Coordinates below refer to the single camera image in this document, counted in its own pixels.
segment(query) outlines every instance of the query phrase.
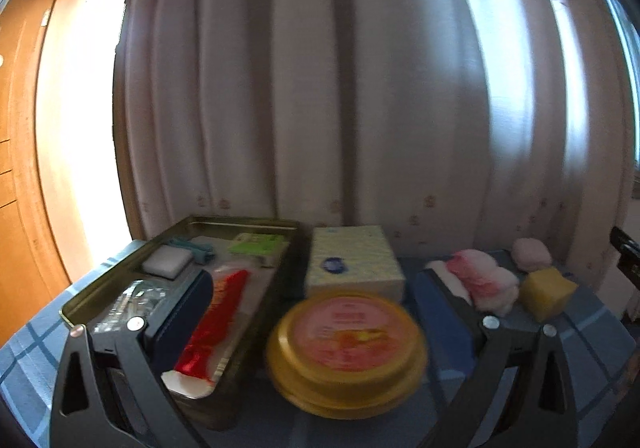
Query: pink label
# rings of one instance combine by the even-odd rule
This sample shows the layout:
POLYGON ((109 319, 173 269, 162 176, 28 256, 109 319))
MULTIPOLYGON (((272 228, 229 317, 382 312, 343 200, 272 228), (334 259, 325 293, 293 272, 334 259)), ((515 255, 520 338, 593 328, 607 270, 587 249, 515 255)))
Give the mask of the pink label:
POLYGON ((404 341, 401 321, 368 298, 326 300, 304 314, 294 342, 306 357, 334 370, 357 372, 387 364, 404 341))

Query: silver bolt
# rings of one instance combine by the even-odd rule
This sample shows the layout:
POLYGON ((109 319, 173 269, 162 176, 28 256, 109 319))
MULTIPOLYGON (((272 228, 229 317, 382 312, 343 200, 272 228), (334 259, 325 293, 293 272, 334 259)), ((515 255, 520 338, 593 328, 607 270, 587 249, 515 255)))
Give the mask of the silver bolt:
POLYGON ((140 316, 134 316, 127 322, 127 329, 130 331, 139 331, 145 326, 145 319, 140 316))
POLYGON ((485 329, 495 331, 500 327, 500 320, 498 320, 495 316, 485 316, 484 318, 482 318, 482 325, 485 329))
POLYGON ((549 338, 554 338, 558 334, 558 330, 549 323, 542 327, 542 332, 549 338))
POLYGON ((72 338, 79 338, 84 333, 84 325, 76 325, 69 331, 69 336, 72 338))

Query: yellow lid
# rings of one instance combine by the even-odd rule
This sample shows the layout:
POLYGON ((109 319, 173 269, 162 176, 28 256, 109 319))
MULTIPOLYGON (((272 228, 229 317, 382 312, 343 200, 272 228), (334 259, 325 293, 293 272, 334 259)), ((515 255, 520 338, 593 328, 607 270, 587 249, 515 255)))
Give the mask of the yellow lid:
POLYGON ((360 419, 414 393, 427 352, 420 329, 400 306, 365 292, 332 290, 280 320, 267 364, 278 391, 302 410, 360 419))

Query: yellow cube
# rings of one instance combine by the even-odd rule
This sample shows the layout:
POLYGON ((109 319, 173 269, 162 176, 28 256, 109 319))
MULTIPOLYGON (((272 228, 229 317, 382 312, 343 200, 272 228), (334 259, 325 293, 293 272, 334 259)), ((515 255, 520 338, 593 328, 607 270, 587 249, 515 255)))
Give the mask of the yellow cube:
POLYGON ((537 322, 546 322, 564 310, 577 287, 556 268, 534 271, 520 286, 520 302, 537 322))

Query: tray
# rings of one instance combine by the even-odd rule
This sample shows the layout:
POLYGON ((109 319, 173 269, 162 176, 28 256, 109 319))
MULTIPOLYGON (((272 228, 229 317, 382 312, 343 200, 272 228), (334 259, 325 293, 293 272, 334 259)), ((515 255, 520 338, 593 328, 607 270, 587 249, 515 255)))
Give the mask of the tray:
MULTIPOLYGON (((300 262, 303 240, 295 221, 255 218, 222 218, 191 216, 150 240, 123 261, 113 266, 100 278, 89 284, 69 300, 60 315, 71 327, 87 325, 89 330, 108 311, 117 297, 131 282, 156 278, 142 272, 142 262, 167 239, 174 236, 194 238, 206 236, 232 240, 238 233, 279 234, 289 243, 271 283, 262 297, 258 310, 251 317, 233 354, 229 357, 222 376, 213 392, 200 399, 171 392, 181 410, 190 418, 212 430, 231 428, 241 407, 241 391, 246 380, 260 365, 262 350, 269 332, 286 311, 288 288, 297 278, 304 277, 306 266, 300 262)), ((173 282, 178 284, 180 276, 173 282)))

